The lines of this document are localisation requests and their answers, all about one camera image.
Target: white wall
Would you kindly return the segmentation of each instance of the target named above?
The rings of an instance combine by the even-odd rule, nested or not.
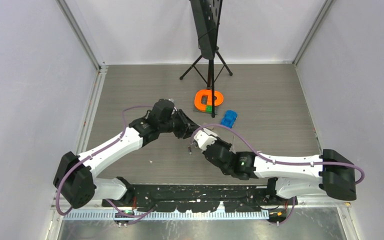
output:
[[[0,0],[0,240],[41,240],[96,76],[55,0]]]
[[[218,46],[230,63],[292,62],[325,0],[224,0]],[[67,0],[106,64],[191,63],[189,0]]]
[[[361,166],[362,240],[384,239],[384,1],[337,0],[298,72],[321,144]]]

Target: robotic arm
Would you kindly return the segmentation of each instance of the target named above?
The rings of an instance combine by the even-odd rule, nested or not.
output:
[[[290,199],[294,196],[327,194],[345,201],[357,198],[353,168],[320,164],[329,161],[352,165],[334,150],[325,149],[322,156],[307,157],[270,156],[253,151],[232,152],[230,143],[207,128],[199,128],[181,109],[176,109],[173,102],[160,99],[144,117],[135,119],[122,133],[103,144],[79,155],[66,153],[61,158],[53,184],[58,188],[70,169],[87,159],[62,183],[61,194],[71,206],[78,209],[90,200],[101,199],[127,204],[134,192],[124,178],[103,179],[97,176],[123,156],[156,140],[161,133],[174,133],[179,139],[187,139],[196,132],[193,143],[223,174],[240,180],[269,178],[267,190],[273,196]]]

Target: orange object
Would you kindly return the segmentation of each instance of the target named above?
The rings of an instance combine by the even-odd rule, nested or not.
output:
[[[214,106],[219,106],[223,103],[223,95],[219,91],[214,91]],[[202,103],[203,97],[206,98],[206,104]],[[202,89],[199,90],[195,95],[195,108],[202,111],[202,112],[211,112],[211,106],[212,106],[212,94],[210,89]]]

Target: blue toy car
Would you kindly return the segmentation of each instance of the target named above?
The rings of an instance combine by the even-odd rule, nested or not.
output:
[[[227,110],[224,114],[223,119],[221,120],[221,125],[224,125],[228,128],[232,128],[237,117],[238,114],[235,111]]]

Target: white gear rack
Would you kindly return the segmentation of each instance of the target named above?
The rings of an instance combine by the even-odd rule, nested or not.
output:
[[[133,210],[135,215],[144,214],[144,212]],[[83,220],[83,221],[132,221],[137,218],[116,217],[118,212],[115,209],[76,209],[72,210],[64,217],[64,220]],[[225,212],[224,209],[217,209],[213,212],[151,212],[141,219],[141,221],[167,221],[167,220],[267,220],[269,211],[253,212]]]

